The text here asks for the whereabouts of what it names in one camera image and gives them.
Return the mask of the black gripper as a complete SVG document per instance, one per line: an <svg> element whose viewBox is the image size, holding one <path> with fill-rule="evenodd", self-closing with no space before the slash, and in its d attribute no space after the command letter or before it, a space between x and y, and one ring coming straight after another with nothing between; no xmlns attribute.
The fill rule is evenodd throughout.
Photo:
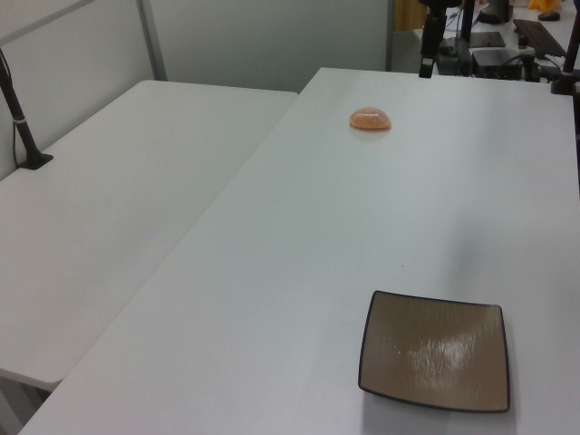
<svg viewBox="0 0 580 435"><path fill-rule="evenodd" d="M448 8L457 8L462 5L462 21L459 34L459 75L470 75L471 53L470 37L472 31L472 19L475 9L474 0L419 0L429 12L426 16L422 29L420 49L420 78L430 78L439 53L440 43L443 39Z"/></svg>

